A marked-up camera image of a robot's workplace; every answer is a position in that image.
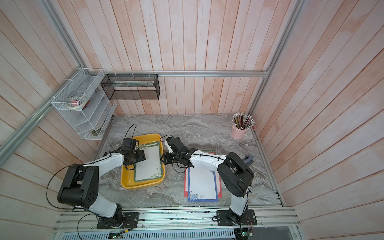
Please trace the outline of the yellow plastic storage tray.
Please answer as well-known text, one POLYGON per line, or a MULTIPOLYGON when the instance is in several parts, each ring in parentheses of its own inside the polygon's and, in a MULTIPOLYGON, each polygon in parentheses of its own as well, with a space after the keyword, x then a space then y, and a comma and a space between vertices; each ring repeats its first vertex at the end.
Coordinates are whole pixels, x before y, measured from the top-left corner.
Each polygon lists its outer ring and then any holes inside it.
POLYGON ((121 186, 128 190, 152 187, 161 184, 166 175, 165 165, 160 157, 163 155, 163 144, 159 134, 148 134, 134 137, 139 141, 140 150, 144 151, 145 160, 131 166, 122 166, 121 186))

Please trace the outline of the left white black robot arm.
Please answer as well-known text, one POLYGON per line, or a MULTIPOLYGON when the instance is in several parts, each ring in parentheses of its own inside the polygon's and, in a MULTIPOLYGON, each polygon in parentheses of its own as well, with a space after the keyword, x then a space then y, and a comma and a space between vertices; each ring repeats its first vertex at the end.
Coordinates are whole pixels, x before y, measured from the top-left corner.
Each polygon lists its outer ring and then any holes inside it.
POLYGON ((95 214, 98 218, 97 229, 132 230, 138 225, 139 213, 124 214, 121 205, 101 196, 99 178, 115 168, 128 167, 145 159, 139 141, 124 138, 122 145, 107 156, 90 163, 68 166, 58 193, 58 202, 95 214))

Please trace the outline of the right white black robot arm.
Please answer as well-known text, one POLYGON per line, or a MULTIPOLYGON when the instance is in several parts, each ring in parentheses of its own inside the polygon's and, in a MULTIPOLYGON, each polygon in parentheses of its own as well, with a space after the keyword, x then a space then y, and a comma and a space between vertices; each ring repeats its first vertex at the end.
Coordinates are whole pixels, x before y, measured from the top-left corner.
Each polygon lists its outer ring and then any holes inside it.
POLYGON ((213 155, 191 148, 188 149, 180 138, 168 135, 166 139, 168 152, 161 161, 165 165, 181 164, 181 169, 201 168, 219 174, 225 187, 231 193, 231 205, 228 210, 216 211, 212 218, 219 226, 242 226, 252 219, 254 211, 249 209, 249 187, 255 177, 254 172, 236 153, 226 156, 213 155))

